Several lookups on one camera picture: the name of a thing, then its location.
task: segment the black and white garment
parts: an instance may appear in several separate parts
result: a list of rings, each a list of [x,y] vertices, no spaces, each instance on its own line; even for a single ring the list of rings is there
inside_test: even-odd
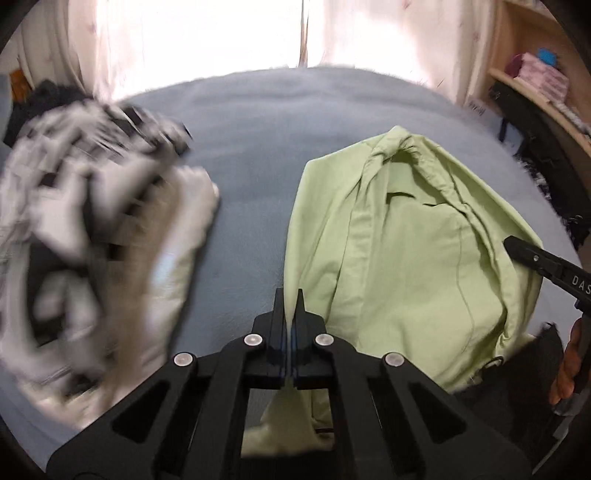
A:
[[[188,140],[180,124],[93,100],[23,127],[0,183],[0,358],[19,378],[64,395],[101,379],[109,242]]]

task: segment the silver screw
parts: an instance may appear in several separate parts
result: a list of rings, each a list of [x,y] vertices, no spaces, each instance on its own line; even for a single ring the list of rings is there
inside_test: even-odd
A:
[[[180,367],[186,367],[193,362],[193,356],[190,353],[177,353],[174,356],[174,363]]]
[[[321,346],[329,346],[332,345],[335,341],[335,338],[328,333],[321,333],[320,335],[316,336],[316,343]]]
[[[244,343],[248,346],[257,346],[262,343],[262,336],[258,333],[251,333],[250,335],[246,335],[244,337]]]
[[[386,363],[391,367],[400,367],[404,363],[404,357],[400,353],[389,353],[386,355]]]

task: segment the green fabric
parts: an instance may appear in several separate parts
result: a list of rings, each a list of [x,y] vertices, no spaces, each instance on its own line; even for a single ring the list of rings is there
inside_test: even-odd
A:
[[[429,139],[404,128],[308,162],[291,214],[285,316],[297,291],[359,352],[400,352],[447,390],[523,340],[541,277],[502,241],[541,246],[523,218]],[[243,454],[331,447],[325,391],[279,392]]]

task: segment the curtain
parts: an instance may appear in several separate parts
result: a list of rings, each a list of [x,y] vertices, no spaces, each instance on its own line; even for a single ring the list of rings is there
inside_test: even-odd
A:
[[[305,0],[307,65],[373,70],[463,104],[482,90],[494,11],[493,0]]]
[[[494,0],[40,0],[13,41],[28,81],[101,100],[197,78],[342,65],[479,96]]]

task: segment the gray bed sheet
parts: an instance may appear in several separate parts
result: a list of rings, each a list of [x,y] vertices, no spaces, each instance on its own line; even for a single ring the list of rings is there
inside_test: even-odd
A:
[[[133,103],[185,123],[221,203],[198,255],[186,315],[171,353],[205,355],[248,332],[282,285],[291,208],[308,160],[394,125],[442,145],[525,218],[545,248],[578,264],[558,217],[528,174],[460,108],[423,87],[352,69],[291,69],[232,74],[139,95]],[[563,339],[578,318],[573,299],[544,282],[530,323],[556,322]],[[74,432],[48,420],[0,371],[0,415],[42,468]],[[266,396],[258,397],[256,418]]]

